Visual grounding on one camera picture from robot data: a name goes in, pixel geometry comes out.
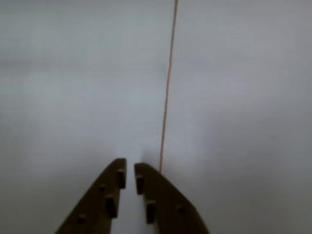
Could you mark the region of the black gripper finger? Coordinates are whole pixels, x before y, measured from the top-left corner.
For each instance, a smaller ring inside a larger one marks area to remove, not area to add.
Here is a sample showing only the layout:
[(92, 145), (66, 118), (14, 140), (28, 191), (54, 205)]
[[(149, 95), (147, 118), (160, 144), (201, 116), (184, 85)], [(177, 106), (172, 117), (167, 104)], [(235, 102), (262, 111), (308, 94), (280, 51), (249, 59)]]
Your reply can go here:
[(127, 163), (113, 160), (56, 231), (58, 234), (109, 234), (117, 218), (120, 190), (126, 188)]
[(209, 234), (192, 203), (147, 163), (134, 165), (136, 191), (144, 197), (146, 223), (156, 234)]

